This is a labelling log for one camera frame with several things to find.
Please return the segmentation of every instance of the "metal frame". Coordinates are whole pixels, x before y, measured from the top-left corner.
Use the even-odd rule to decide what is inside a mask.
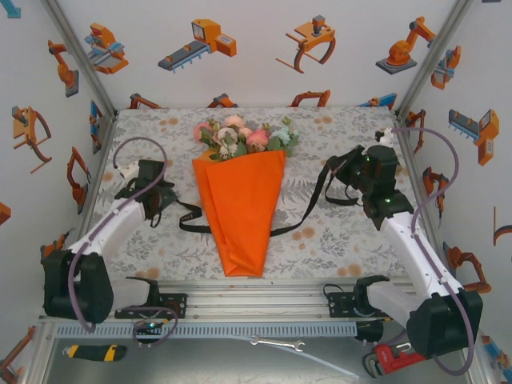
[[[113,141],[115,109],[108,94],[98,80],[95,70],[89,63],[85,51],[80,46],[70,24],[66,20],[66,16],[58,5],[58,1],[41,1],[61,33],[69,51],[75,57],[78,67],[83,72],[88,83],[91,84],[93,92],[98,96],[105,115],[109,118],[98,172],[90,190],[91,198],[86,202],[82,224],[78,232],[78,236],[83,236],[90,225],[95,197],[101,183],[101,170],[105,167]],[[449,39],[453,36],[473,2],[474,0],[457,0],[423,62],[417,77],[413,80],[400,105],[397,125],[403,126],[410,107],[423,86],[428,82],[428,78],[437,65],[439,58],[444,53]],[[418,172],[418,165],[414,159],[408,136],[406,134],[399,134],[398,141],[410,170],[414,196],[418,201],[422,201],[426,198],[426,194],[422,188],[421,176]],[[429,241],[433,244],[438,254],[443,255],[438,231],[433,225],[430,213],[425,212],[422,218]],[[355,284],[355,278],[289,281],[259,279],[190,282],[164,281],[159,282],[159,285],[163,293],[179,291],[189,295],[187,317],[182,320],[183,322],[296,322],[300,319],[302,322],[329,324],[332,321],[347,320],[343,318],[331,319],[329,317],[325,298],[322,296],[322,287],[329,282],[337,283],[344,290],[350,291]],[[394,279],[393,282],[401,286],[405,292],[414,293],[414,287],[408,278]],[[118,322],[113,317],[108,318],[106,321],[111,323]],[[21,384],[44,382],[48,371],[47,367],[52,363],[51,352],[56,342],[58,325],[64,322],[67,321],[58,318],[48,318],[44,314],[40,317],[34,360],[27,365],[26,372],[19,381]],[[469,374],[471,381],[475,384],[488,382],[488,373],[483,370],[484,358],[485,355],[482,357],[482,351],[477,350],[475,364],[472,365]]]

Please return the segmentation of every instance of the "pink flower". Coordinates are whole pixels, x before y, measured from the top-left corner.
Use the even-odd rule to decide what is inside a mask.
[[[249,148],[255,148],[256,152],[263,152],[268,143],[269,138],[267,137],[264,130],[257,130],[253,132],[252,135],[248,137],[246,142],[247,146]]]
[[[241,137],[248,138],[249,136],[252,135],[252,133],[253,133],[253,131],[250,128],[247,128],[246,126],[238,128],[238,136],[240,138]]]
[[[206,128],[211,132],[214,131],[211,125],[207,122],[200,122],[199,124],[197,124],[194,128],[194,137],[198,142],[199,140],[201,140],[201,128]]]
[[[237,128],[242,128],[244,127],[244,123],[240,116],[234,114],[233,116],[228,116],[226,120],[224,120],[224,126],[236,126]]]

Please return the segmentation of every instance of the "black strap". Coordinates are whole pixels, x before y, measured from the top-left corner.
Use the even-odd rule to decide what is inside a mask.
[[[308,205],[306,212],[302,216],[302,219],[297,224],[293,224],[292,226],[285,226],[283,228],[277,228],[276,230],[272,230],[270,232],[270,236],[279,236],[280,234],[285,234],[287,232],[290,232],[291,230],[294,230],[296,228],[299,228],[300,225],[306,220],[306,218],[310,215],[311,211],[313,210],[314,206],[316,206],[318,198],[320,197],[320,193],[322,192],[323,186],[326,183],[327,175],[330,171],[330,164],[327,162],[320,174],[318,175],[317,183],[314,186],[313,194],[311,195],[310,204]],[[353,206],[358,203],[358,198],[349,198],[348,200],[342,200],[340,198],[330,198],[327,196],[327,191],[330,187],[330,184],[332,183],[334,179],[335,174],[331,173],[329,182],[327,183],[325,196],[326,200],[328,202],[331,202],[333,204],[336,204],[338,206]],[[200,218],[202,216],[202,210],[198,206],[194,206],[192,204],[186,204],[184,202],[180,202],[178,200],[178,204],[184,206],[187,208],[190,213],[186,214],[185,216],[181,216],[179,219],[179,227],[182,230],[185,230],[187,232],[195,232],[199,234],[211,234],[211,228],[209,226],[192,226],[190,224],[185,224],[184,222],[188,222],[190,220],[194,220],[195,218]]]

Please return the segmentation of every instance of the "white flower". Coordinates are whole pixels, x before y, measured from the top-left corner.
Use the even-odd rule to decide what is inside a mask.
[[[227,135],[229,135],[233,139],[233,142],[237,142],[238,141],[237,132],[233,128],[222,128],[218,132],[218,140],[220,142],[226,142],[226,136]]]
[[[238,146],[236,144],[231,144],[230,146],[221,146],[220,155],[221,158],[229,158],[230,155],[234,155],[237,151]]]

